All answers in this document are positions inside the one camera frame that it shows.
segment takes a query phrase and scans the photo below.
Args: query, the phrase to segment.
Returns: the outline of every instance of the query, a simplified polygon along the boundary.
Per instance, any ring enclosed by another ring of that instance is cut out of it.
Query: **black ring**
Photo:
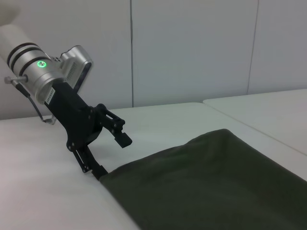
[[[22,75],[24,74],[24,71],[25,71],[32,63],[34,63],[34,62],[36,62],[36,61],[39,61],[39,60],[49,60],[49,61],[51,61],[50,58],[48,58],[48,57],[36,57],[36,58],[32,59],[31,61],[27,62],[27,63],[24,65],[24,67],[22,67],[22,69],[21,69],[20,72],[19,72],[19,76],[22,76]]]
[[[10,66],[11,57],[13,56],[13,54],[14,54],[17,50],[19,50],[20,48],[22,48],[22,47],[24,47],[24,46],[30,46],[30,45],[34,45],[34,46],[39,47],[37,44],[32,43],[32,42],[23,43],[23,44],[21,44],[21,45],[15,47],[15,48],[10,52],[10,54],[8,55],[8,60],[7,60],[8,66]]]
[[[29,52],[29,51],[33,51],[33,50],[39,50],[39,51],[42,51],[39,47],[30,47],[30,48],[27,48],[23,51],[21,51],[19,54],[17,54],[13,61],[12,61],[12,64],[11,64],[11,70],[14,72],[14,65],[16,63],[16,61],[18,60],[18,58],[20,58],[23,54]]]

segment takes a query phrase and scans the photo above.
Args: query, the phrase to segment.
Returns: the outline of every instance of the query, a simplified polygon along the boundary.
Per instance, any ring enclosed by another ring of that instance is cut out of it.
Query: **cable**
[[[40,119],[42,120],[42,122],[45,122],[46,123],[46,120],[43,119],[43,116],[42,114],[40,113],[38,107],[36,106],[35,102],[33,101],[33,99],[31,98],[31,96],[28,96],[27,97],[29,99],[29,101],[31,102],[31,104],[33,105],[33,107],[35,108],[37,114],[39,115]]]
[[[29,99],[29,101],[31,102],[31,104],[33,105],[33,107],[35,108],[37,114],[39,115],[39,118],[42,120],[42,122],[44,123],[49,123],[51,124],[52,123],[52,119],[46,119],[44,120],[41,112],[39,111],[37,105],[35,104],[35,102],[33,101],[33,99],[31,98],[31,95],[29,94],[29,92],[22,86],[22,84],[18,83],[16,84],[15,88],[21,92],[26,98]]]

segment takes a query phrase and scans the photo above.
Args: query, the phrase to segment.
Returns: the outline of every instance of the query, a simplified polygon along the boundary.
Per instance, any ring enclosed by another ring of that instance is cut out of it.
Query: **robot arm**
[[[60,57],[49,57],[16,26],[0,27],[0,56],[15,76],[7,77],[24,96],[44,104],[67,132],[67,148],[76,157],[84,173],[92,170],[99,179],[107,174],[91,154],[88,145],[103,127],[122,147],[132,140],[122,133],[125,121],[107,110],[103,104],[88,106],[77,94],[93,62],[81,46],[75,46]]]

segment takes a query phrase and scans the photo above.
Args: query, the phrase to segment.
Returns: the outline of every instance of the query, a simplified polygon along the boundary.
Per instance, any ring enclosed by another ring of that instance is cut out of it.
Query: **green led light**
[[[37,63],[37,66],[40,67],[40,68],[45,68],[45,67],[47,66],[47,63],[44,62],[44,61],[39,61],[39,62]]]

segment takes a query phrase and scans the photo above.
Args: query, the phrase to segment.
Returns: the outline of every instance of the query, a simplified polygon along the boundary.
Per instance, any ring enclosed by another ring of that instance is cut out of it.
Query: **white table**
[[[212,99],[204,103],[307,155],[307,90]]]
[[[222,128],[307,180],[307,156],[202,103],[113,110],[133,139],[125,149],[104,130],[90,145],[108,171]],[[0,121],[1,230],[129,230],[136,226],[106,189],[83,174],[66,131],[39,118]]]

